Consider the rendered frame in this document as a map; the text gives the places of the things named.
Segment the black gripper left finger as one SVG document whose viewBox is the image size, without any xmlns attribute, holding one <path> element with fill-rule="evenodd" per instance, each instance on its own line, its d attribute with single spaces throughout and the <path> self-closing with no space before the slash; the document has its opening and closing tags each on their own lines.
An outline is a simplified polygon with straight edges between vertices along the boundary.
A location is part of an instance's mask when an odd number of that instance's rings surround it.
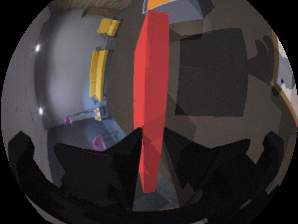
<svg viewBox="0 0 298 224">
<path fill-rule="evenodd" d="M 82 149 L 67 144 L 55 144 L 55 155 L 64 171 L 113 185 L 125 210 L 133 210 L 138 164 L 142 151 L 142 128 L 128 133 L 116 145 L 105 151 Z"/>
</svg>

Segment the red box lid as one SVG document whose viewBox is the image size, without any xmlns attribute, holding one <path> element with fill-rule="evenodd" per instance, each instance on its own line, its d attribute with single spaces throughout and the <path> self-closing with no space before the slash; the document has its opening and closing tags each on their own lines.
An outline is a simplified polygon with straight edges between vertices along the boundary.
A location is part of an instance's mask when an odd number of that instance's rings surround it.
<svg viewBox="0 0 298 224">
<path fill-rule="evenodd" d="M 134 131 L 142 128 L 140 173 L 144 193 L 154 192 L 164 136 L 169 71 L 169 12 L 148 10 L 134 51 Z"/>
</svg>

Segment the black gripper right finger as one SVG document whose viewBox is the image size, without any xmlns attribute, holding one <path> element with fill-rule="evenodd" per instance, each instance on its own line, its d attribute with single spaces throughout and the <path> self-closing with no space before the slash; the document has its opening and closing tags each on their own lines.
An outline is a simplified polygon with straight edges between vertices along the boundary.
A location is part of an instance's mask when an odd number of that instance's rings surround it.
<svg viewBox="0 0 298 224">
<path fill-rule="evenodd" d="M 164 128 L 162 147 L 181 208 L 194 204 L 193 197 L 208 183 L 218 165 L 247 153 L 250 141 L 243 139 L 210 149 Z"/>
</svg>

